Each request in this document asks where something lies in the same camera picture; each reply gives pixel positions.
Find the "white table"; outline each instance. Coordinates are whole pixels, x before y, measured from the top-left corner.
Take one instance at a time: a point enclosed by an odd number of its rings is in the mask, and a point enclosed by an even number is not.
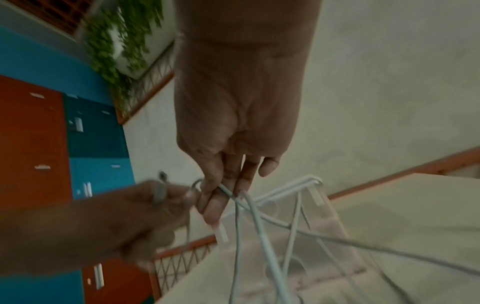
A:
[[[480,180],[414,174],[333,202],[352,239],[480,268]],[[366,260],[369,253],[360,251]],[[476,304],[480,278],[385,254],[373,258],[416,303]],[[402,303],[374,270],[353,276],[374,303]],[[225,304],[231,279],[216,249],[157,304]],[[300,292],[308,304],[362,303],[344,279]]]

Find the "cabinet handle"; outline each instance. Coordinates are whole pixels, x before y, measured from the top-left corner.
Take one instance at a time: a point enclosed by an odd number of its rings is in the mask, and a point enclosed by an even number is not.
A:
[[[37,94],[37,93],[32,93],[32,92],[30,92],[30,95],[32,95],[33,97],[45,99],[45,96],[43,96],[42,94]]]
[[[102,264],[95,265],[95,267],[93,267],[93,272],[95,273],[95,286],[97,290],[99,290],[100,288],[105,286]]]
[[[80,133],[84,132],[84,122],[80,117],[75,117],[75,131]]]
[[[35,166],[35,170],[50,170],[50,166],[48,165],[37,165]]]
[[[83,183],[83,193],[85,197],[92,197],[92,184],[90,182]]]

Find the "hand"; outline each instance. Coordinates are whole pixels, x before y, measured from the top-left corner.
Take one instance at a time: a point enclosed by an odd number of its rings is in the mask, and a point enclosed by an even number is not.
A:
[[[197,206],[215,225],[228,198],[279,165],[295,131],[320,1],[176,1],[178,146],[205,178]]]
[[[165,197],[154,204],[154,193],[162,192]],[[118,257],[145,265],[157,248],[174,241],[175,229],[188,224],[199,197],[188,187],[148,181],[69,204],[4,214],[0,274],[53,273]]]

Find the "hanging plant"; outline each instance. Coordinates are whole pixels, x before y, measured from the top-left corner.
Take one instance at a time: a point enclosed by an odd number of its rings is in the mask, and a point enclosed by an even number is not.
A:
[[[152,22],[160,28],[162,20],[162,0],[119,0],[115,10],[102,10],[98,16],[86,21],[86,45],[91,67],[106,80],[115,106],[124,115],[129,110],[133,79],[115,67],[110,31],[118,30],[122,56],[128,62],[128,70],[134,73],[147,67],[143,57],[149,53],[145,36],[152,34]]]

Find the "concrete floor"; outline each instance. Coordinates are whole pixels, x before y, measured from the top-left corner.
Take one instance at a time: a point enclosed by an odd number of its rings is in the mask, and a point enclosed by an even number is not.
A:
[[[480,145],[479,13],[473,0],[325,2],[295,137],[251,194],[307,174],[334,193]],[[137,181],[201,176],[176,146],[173,89],[125,125]]]

